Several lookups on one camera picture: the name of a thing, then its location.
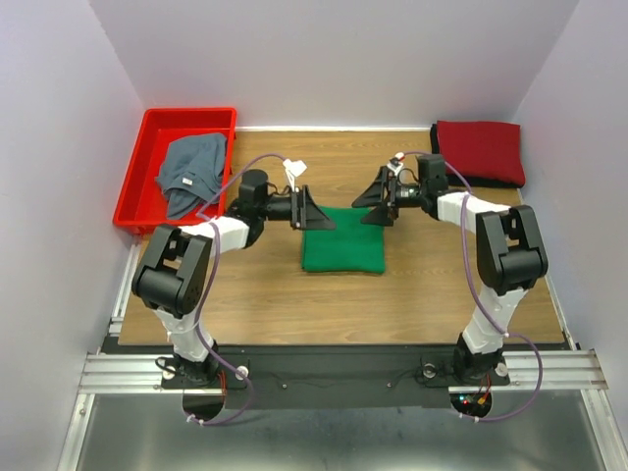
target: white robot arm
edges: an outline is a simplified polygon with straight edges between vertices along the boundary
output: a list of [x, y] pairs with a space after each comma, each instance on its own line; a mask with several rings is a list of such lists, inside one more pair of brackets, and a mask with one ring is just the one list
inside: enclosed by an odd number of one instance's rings
[[514, 310], [528, 289], [546, 274], [548, 258], [531, 207], [494, 204], [450, 189], [442, 155], [425, 154], [417, 161], [416, 182], [402, 183], [399, 175], [403, 163], [395, 156], [380, 168], [353, 207], [373, 207], [362, 222], [381, 226], [392, 226], [400, 208], [420, 207], [439, 221], [458, 227], [464, 221], [464, 229], [476, 235], [480, 302], [476, 301], [479, 305], [458, 339], [454, 369], [460, 378], [477, 376], [499, 363]]
[[[168, 371], [207, 384], [218, 369], [208, 347], [218, 345], [201, 322], [202, 295], [210, 258], [216, 255], [216, 228], [220, 253], [252, 245], [264, 230], [265, 221], [289, 221], [293, 229], [332, 230], [336, 227], [312, 200], [307, 185], [279, 194], [269, 192], [268, 175], [248, 170], [242, 175], [238, 197], [227, 215], [194, 226], [156, 228], [146, 247], [131, 290], [162, 321], [174, 346]], [[199, 337], [197, 328], [205, 340]]]

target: red tray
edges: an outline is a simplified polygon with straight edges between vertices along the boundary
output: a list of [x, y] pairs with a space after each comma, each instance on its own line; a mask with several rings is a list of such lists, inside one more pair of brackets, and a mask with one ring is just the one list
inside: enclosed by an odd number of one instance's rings
[[[232, 151], [236, 131], [234, 108], [163, 108], [147, 110], [141, 122], [135, 149], [127, 169], [114, 224], [133, 234], [149, 234], [160, 224], [185, 226], [200, 222], [192, 211], [176, 221], [166, 218], [168, 202], [155, 182], [159, 168], [166, 158], [168, 145], [187, 135], [221, 132], [227, 138], [227, 155], [223, 185], [231, 173]], [[218, 204], [205, 211], [208, 216], [221, 216], [225, 212], [227, 194]]]

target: green cloth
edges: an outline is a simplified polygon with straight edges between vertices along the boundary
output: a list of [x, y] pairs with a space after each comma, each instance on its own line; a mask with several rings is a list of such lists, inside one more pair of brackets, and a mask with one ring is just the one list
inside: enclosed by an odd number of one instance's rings
[[384, 273], [384, 228], [360, 223], [370, 209], [321, 209], [336, 229], [303, 232], [303, 270]]

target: wooden table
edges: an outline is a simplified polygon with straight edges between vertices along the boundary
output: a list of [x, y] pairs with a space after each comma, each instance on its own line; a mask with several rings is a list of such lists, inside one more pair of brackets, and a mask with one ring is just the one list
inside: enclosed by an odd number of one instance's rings
[[[429, 144], [426, 132], [240, 132], [233, 167], [237, 171], [266, 152], [302, 159], [308, 169], [298, 182], [310, 185], [315, 201], [349, 207], [397, 151], [429, 149]], [[412, 160], [407, 164], [416, 169]], [[266, 159], [257, 168], [277, 186], [285, 184], [279, 160]], [[475, 192], [496, 203], [519, 202], [513, 189]], [[229, 200], [235, 195], [236, 185]], [[475, 267], [475, 243], [469, 237]], [[218, 342], [455, 342], [470, 320], [474, 305], [454, 225], [434, 221], [419, 209], [401, 210], [394, 227], [385, 229], [387, 271], [382, 276], [304, 273], [301, 238], [287, 222], [266, 223], [255, 245], [221, 258], [203, 310], [203, 322]], [[511, 331], [537, 342], [563, 340], [545, 280], [524, 298]], [[131, 296], [120, 344], [166, 342], [159, 320]]]

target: white cable clip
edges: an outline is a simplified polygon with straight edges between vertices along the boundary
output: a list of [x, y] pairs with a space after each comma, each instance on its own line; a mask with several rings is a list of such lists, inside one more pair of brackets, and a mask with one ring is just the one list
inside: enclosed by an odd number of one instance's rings
[[403, 159], [405, 158], [405, 154], [403, 152], [397, 152], [394, 154], [394, 157], [389, 160], [389, 163], [386, 164], [388, 169], [394, 173], [395, 176], [398, 176], [403, 169]]
[[290, 159], [286, 159], [284, 161], [284, 168], [286, 169], [286, 178], [288, 179], [290, 189], [294, 191], [294, 181], [298, 176], [305, 172], [305, 170], [307, 170], [307, 166], [303, 163], [302, 160], [296, 160], [292, 162]]

